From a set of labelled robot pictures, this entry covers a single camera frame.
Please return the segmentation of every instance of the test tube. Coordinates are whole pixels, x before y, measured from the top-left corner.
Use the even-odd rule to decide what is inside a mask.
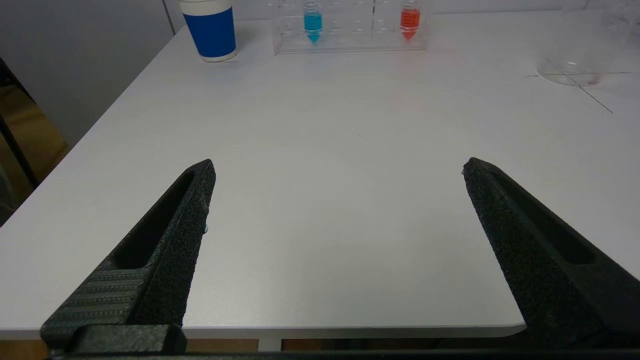
[[[420,3],[419,0],[404,0],[400,32],[407,42],[415,36],[420,27]]]
[[[305,0],[305,33],[312,44],[317,44],[322,32],[322,13],[314,0]]]

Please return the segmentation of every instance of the gray wall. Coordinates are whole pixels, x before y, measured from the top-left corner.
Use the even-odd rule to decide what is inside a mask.
[[[70,146],[172,36],[161,0],[0,0],[0,56]]]
[[[432,0],[436,13],[513,12],[560,9],[564,0]],[[268,19],[269,0],[234,0],[237,19]]]

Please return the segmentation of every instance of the tabletop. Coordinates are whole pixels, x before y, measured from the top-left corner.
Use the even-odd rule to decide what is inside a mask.
[[[522,315],[466,193],[492,162],[640,276],[640,45],[536,76],[554,13],[439,15],[429,51],[199,60],[183,28],[0,229],[0,338],[47,317],[188,166],[217,183],[192,338],[507,336]]]

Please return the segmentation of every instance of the textured rubber pad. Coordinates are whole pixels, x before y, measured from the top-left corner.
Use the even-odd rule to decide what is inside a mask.
[[[91,324],[181,326],[215,182],[211,160],[188,168],[43,324],[46,344]]]
[[[496,166],[463,175],[529,331],[543,346],[638,347],[640,282]]]

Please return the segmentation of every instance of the glass beaker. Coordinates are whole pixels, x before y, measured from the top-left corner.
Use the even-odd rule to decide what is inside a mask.
[[[564,85],[597,84],[638,19],[640,0],[565,0],[554,44],[538,72]]]

